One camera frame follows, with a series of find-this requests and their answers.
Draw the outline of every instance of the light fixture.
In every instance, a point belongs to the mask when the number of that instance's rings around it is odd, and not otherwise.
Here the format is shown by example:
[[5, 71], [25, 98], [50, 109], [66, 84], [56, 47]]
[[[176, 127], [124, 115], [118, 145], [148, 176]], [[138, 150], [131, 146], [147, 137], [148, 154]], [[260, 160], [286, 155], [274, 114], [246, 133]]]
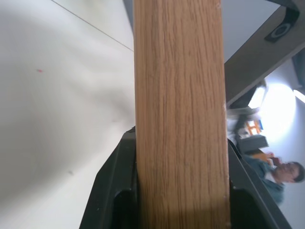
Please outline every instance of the light fixture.
[[294, 94], [299, 100], [301, 100], [303, 103], [305, 103], [305, 95], [303, 95], [302, 93], [300, 93], [297, 90], [294, 90]]

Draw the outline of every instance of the wooden plank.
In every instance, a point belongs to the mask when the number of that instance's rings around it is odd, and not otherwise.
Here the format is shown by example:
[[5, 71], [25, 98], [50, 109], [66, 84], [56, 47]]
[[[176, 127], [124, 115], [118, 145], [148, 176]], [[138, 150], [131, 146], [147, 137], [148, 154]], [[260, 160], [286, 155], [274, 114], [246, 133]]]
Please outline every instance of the wooden plank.
[[264, 40], [284, 19], [285, 7], [279, 7], [224, 64], [227, 105], [305, 47], [305, 1], [294, 2], [300, 16], [288, 34], [276, 43]]
[[145, 229], [229, 227], [220, 0], [134, 1]]

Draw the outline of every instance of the teal shirt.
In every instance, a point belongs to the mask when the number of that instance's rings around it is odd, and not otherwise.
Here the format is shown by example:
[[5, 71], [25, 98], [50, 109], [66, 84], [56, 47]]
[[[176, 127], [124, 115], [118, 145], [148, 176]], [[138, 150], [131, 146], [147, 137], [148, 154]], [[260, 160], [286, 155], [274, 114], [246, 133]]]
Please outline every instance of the teal shirt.
[[260, 159], [255, 159], [248, 155], [243, 155], [243, 159], [252, 167], [252, 169], [258, 174], [267, 190], [277, 204], [280, 204], [284, 200], [284, 184], [277, 184], [271, 180], [265, 179], [267, 173], [271, 172], [273, 168]]

